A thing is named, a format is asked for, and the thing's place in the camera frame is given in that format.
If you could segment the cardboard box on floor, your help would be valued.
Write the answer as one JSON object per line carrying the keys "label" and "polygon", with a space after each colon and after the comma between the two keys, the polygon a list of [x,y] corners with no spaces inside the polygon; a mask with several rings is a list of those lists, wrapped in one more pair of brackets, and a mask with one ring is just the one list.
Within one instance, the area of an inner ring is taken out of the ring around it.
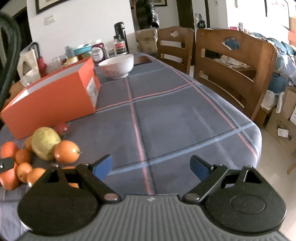
{"label": "cardboard box on floor", "polygon": [[287,153],[295,151],[295,87],[285,89],[281,112],[272,112],[266,130]]}

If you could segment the white paper bag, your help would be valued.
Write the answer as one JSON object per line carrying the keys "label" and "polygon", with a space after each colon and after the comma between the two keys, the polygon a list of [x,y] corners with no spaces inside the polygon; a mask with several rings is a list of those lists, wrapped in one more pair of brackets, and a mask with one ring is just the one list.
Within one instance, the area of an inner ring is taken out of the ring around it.
{"label": "white paper bag", "polygon": [[23,87],[28,87],[41,79],[34,49],[31,49],[27,53],[20,54],[17,71]]}

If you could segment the brown wallet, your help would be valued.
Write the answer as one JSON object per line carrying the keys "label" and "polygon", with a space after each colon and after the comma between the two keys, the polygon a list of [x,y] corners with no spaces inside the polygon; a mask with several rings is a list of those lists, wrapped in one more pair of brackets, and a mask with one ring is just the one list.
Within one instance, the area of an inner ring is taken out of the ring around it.
{"label": "brown wallet", "polygon": [[152,63],[151,59],[147,56],[134,56],[134,66]]}

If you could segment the black thermos bottle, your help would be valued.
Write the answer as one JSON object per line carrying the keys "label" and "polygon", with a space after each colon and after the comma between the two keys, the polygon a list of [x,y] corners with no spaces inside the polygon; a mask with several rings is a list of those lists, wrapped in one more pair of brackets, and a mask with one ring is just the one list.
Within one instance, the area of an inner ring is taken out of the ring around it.
{"label": "black thermos bottle", "polygon": [[124,23],[123,22],[116,23],[114,25],[114,29],[115,29],[116,35],[120,36],[121,39],[123,39],[125,41],[126,51],[127,51],[127,54],[129,54],[130,52],[129,52],[128,43],[127,43],[127,39],[126,39]]}

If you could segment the teal bowl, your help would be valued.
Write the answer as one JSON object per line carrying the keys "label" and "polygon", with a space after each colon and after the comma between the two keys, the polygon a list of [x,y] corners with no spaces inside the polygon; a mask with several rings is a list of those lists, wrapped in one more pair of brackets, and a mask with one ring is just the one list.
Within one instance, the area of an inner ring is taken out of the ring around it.
{"label": "teal bowl", "polygon": [[80,54],[88,53],[91,51],[91,47],[90,44],[77,46],[74,48],[74,54],[75,56],[78,56]]}

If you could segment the large orange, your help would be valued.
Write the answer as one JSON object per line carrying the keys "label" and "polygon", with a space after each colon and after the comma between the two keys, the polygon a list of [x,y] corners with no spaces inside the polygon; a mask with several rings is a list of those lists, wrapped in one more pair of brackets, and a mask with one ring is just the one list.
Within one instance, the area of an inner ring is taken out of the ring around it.
{"label": "large orange", "polygon": [[15,190],[20,185],[20,180],[17,177],[16,169],[18,165],[14,162],[14,167],[0,175],[0,182],[3,188],[7,191]]}

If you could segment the yellow-green mango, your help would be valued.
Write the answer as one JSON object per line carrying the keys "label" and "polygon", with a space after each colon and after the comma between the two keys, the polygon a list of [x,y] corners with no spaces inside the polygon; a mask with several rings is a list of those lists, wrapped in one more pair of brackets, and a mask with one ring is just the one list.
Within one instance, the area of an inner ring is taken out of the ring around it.
{"label": "yellow-green mango", "polygon": [[54,148],[61,142],[58,133],[49,127],[40,127],[32,135],[31,145],[34,153],[45,161],[54,159]]}

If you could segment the far wooden chair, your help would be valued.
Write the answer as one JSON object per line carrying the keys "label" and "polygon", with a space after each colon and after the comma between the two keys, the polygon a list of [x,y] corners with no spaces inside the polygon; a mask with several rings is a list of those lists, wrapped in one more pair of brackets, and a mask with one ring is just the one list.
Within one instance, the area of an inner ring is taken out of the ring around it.
{"label": "far wooden chair", "polygon": [[191,28],[173,26],[158,29],[157,58],[189,75],[194,43],[195,31]]}

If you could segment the white ceramic bowl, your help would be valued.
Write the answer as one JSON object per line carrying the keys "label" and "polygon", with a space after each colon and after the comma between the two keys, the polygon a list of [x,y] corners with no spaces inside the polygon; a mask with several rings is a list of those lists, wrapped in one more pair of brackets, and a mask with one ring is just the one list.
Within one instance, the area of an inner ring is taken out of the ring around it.
{"label": "white ceramic bowl", "polygon": [[119,55],[106,59],[98,65],[103,74],[113,80],[125,78],[134,66],[134,55]]}

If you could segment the wooden chair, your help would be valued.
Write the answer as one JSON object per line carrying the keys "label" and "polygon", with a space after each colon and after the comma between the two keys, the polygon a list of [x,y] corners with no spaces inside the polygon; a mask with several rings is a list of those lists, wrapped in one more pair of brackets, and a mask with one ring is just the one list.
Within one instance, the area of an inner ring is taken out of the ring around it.
{"label": "wooden chair", "polygon": [[[212,51],[238,60],[242,70],[206,57]],[[194,79],[231,103],[251,120],[256,118],[273,74],[277,50],[273,44],[236,30],[196,32]]]}
{"label": "wooden chair", "polygon": [[191,28],[173,26],[158,29],[157,58],[189,75],[194,43],[195,31]]}

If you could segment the orange cardboard box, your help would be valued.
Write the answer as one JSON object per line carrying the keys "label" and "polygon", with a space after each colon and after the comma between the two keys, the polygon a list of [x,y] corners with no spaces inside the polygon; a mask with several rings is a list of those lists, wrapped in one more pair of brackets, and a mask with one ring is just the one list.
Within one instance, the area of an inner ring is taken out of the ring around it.
{"label": "orange cardboard box", "polygon": [[95,113],[100,82],[92,58],[55,71],[22,90],[1,118],[16,140]]}

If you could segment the near wooden chair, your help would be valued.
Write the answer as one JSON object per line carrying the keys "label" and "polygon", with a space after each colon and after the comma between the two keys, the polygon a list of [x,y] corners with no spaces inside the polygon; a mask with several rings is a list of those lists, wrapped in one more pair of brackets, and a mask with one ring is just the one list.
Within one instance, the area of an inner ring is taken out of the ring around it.
{"label": "near wooden chair", "polygon": [[[238,60],[242,70],[206,57],[212,51]],[[273,74],[277,50],[273,44],[236,30],[196,32],[194,79],[231,103],[251,120],[256,118]]]}

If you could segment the dark supplement bottle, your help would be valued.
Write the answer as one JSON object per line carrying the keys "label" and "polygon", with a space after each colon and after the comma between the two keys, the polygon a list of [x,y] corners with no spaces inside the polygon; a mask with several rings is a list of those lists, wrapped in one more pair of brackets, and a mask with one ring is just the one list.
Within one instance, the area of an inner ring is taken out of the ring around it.
{"label": "dark supplement bottle", "polygon": [[116,56],[118,55],[126,55],[127,49],[125,45],[124,39],[121,38],[119,35],[113,36],[114,38],[114,54]]}

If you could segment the red tomato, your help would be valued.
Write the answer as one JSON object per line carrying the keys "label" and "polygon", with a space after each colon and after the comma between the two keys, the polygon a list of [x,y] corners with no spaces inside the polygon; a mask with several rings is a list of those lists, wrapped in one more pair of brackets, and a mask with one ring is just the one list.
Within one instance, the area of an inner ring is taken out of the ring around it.
{"label": "red tomato", "polygon": [[67,123],[59,123],[55,126],[54,130],[59,136],[64,136],[69,132],[69,126]]}

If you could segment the framed picture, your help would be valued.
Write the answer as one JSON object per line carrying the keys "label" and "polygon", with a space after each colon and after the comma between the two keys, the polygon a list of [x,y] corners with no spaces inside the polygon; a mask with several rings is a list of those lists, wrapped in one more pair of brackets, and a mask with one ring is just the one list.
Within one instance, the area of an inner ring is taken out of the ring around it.
{"label": "framed picture", "polygon": [[54,6],[57,6],[67,0],[35,0],[36,14],[40,14]]}

